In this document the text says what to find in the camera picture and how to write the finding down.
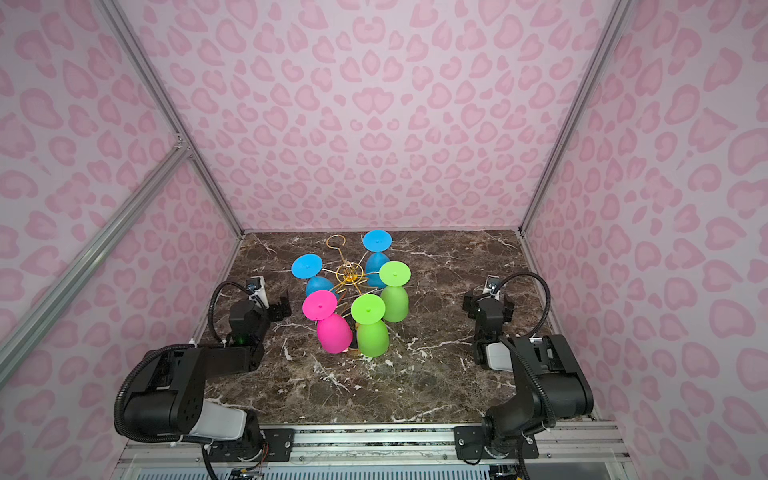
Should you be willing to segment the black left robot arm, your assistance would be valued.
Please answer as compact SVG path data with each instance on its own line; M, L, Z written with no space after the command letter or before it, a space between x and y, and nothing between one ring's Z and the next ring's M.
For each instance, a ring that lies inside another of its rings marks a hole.
M117 433L145 444L199 444L214 462L263 459L268 443L257 414L207 401L206 382L256 371L270 326L290 315L286 294L268 307L243 300L230 309L225 343L174 344L145 354L116 395Z

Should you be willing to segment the green wine glass front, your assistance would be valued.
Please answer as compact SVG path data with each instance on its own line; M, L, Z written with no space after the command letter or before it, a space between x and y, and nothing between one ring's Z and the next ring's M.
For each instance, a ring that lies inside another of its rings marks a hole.
M379 357L389 348L388 328L383 321L385 311L384 301L374 294L364 294L352 304L358 347L366 357Z

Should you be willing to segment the green wine glass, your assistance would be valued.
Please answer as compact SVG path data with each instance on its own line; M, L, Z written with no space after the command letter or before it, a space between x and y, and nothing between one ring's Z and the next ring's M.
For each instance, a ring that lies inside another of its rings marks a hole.
M366 357L379 357L389 348L388 328L383 321L385 311L384 301L374 294L364 294L352 304L358 347Z
M389 261L379 270L380 280L385 284L380 298L385 304L383 319L390 323L402 322L409 314L409 296L404 286L411 279L411 270L403 262Z

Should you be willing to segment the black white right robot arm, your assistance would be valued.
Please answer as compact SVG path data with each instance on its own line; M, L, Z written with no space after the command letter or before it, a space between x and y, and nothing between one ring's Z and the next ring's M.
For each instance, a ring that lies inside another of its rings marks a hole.
M560 420L587 416L594 395L562 335L508 336L512 303L491 293L464 295L462 310L474 321L473 357L485 370L511 373L513 396L485 412L478 427L456 427L457 458L476 465L484 459L535 459L535 436Z

